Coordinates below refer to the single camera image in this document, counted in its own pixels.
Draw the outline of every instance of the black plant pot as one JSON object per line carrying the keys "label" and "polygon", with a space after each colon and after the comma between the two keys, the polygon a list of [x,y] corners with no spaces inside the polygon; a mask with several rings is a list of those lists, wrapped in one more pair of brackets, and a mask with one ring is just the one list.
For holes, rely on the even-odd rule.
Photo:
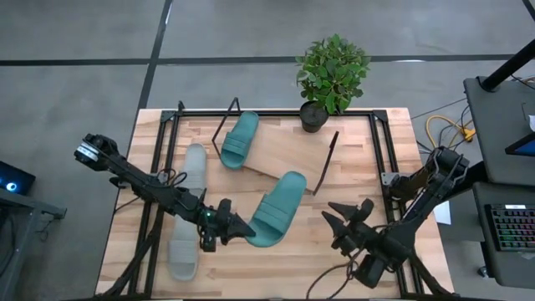
{"label": "black plant pot", "polygon": [[308,133],[315,133],[327,122],[329,113],[324,107],[316,106],[315,101],[307,101],[301,105],[299,118],[301,118],[303,130]]}

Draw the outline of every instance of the concrete floor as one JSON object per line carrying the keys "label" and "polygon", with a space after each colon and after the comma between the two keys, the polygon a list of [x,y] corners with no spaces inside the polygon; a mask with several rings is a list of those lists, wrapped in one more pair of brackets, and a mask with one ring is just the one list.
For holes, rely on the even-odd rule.
{"label": "concrete floor", "polygon": [[[0,60],[149,59],[164,2],[3,0]],[[534,29],[521,0],[175,0],[160,57],[294,56],[331,33],[372,56],[513,54],[535,38]],[[464,78],[489,74],[502,63],[372,63],[364,96],[352,106],[408,107],[412,116],[421,115],[462,99]],[[0,160],[37,176],[33,196],[69,209],[50,227],[47,242],[35,237],[19,299],[94,292],[117,191],[109,175],[80,165],[73,152],[91,132],[114,138],[126,153],[146,72],[146,65],[0,67]],[[147,107],[175,107],[181,99],[188,108],[223,108],[234,96],[246,107],[298,107],[295,72],[293,64],[161,65]],[[530,74],[535,64],[517,76]],[[465,107],[461,101],[413,119],[417,139],[431,146],[426,118],[457,120]],[[434,137],[442,126],[433,123]],[[457,150],[472,162],[481,159],[476,141]],[[479,278],[478,243],[455,240],[458,232],[449,227],[441,232],[458,293],[532,298],[535,291]]]}

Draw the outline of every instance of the slide sandal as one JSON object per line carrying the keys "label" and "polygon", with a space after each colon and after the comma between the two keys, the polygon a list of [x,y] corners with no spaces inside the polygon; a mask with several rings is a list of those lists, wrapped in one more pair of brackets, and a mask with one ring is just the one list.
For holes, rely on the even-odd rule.
{"label": "slide sandal", "polygon": [[306,187],[307,179],[296,171],[281,177],[271,193],[264,195],[252,215],[249,227],[257,235],[245,237],[247,242],[255,247],[271,247],[283,240]]}
{"label": "slide sandal", "polygon": [[[186,172],[187,177],[180,186],[188,188],[192,195],[200,196],[206,188],[206,150],[203,145],[188,146],[181,171]],[[168,267],[173,278],[188,281],[195,277],[198,240],[196,225],[176,215],[168,252]]]}
{"label": "slide sandal", "polygon": [[257,113],[243,112],[240,115],[240,119],[223,141],[221,162],[224,166],[231,169],[240,169],[243,166],[257,127]]}

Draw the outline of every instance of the potted plant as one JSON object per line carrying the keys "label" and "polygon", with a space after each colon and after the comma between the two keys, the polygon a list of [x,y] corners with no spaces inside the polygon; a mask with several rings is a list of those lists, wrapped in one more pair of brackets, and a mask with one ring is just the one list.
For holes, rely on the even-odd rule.
{"label": "potted plant", "polygon": [[299,111],[303,129],[315,133],[329,115],[342,114],[353,97],[362,96],[360,79],[366,77],[371,57],[338,34],[313,42],[303,57],[296,57],[297,82],[301,96],[308,101]]}

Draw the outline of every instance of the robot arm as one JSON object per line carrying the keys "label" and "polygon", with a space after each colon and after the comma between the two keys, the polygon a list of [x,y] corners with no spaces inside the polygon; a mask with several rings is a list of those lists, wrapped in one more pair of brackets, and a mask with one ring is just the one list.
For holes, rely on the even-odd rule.
{"label": "robot arm", "polygon": [[216,251],[216,237],[226,245],[234,237],[256,235],[236,213],[230,213],[230,200],[221,200],[217,209],[207,207],[203,202],[204,193],[197,197],[186,188],[161,183],[156,176],[131,165],[119,153],[115,141],[108,137],[87,134],[74,157],[94,171],[109,171],[117,175],[120,181],[129,183],[134,194],[143,201],[158,203],[167,213],[195,223],[205,252]]}
{"label": "robot arm", "polygon": [[343,220],[322,212],[333,228],[334,241],[331,247],[340,248],[344,256],[361,248],[369,252],[353,275],[369,288],[377,285],[385,270],[394,271],[410,258],[417,262],[415,267],[431,291],[444,293],[445,290],[440,288],[415,255],[415,234],[433,208],[444,202],[448,192],[464,180],[468,166],[469,161],[463,156],[439,147],[433,150],[419,171],[411,176],[396,176],[388,186],[387,197],[392,202],[414,201],[399,221],[380,232],[364,223],[374,207],[371,200],[364,200],[360,209],[330,202],[329,206],[348,222],[345,225]]}

